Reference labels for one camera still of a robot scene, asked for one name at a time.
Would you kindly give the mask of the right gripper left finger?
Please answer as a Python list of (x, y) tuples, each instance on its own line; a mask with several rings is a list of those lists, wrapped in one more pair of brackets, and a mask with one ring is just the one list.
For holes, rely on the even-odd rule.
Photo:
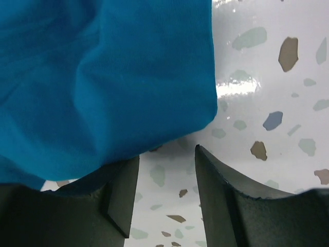
[(55, 191), (1, 185), (1, 246), (123, 246), (138, 172), (135, 157)]

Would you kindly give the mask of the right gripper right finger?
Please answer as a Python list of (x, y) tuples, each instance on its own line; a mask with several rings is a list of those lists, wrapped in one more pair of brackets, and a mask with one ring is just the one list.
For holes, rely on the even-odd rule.
[(328, 190), (287, 193), (195, 147), (208, 246), (328, 246)]

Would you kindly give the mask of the blue t-shirt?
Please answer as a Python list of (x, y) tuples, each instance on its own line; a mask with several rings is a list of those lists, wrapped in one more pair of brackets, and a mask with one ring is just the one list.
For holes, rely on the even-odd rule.
[(205, 128), (211, 1), (1, 1), (1, 182), (41, 189)]

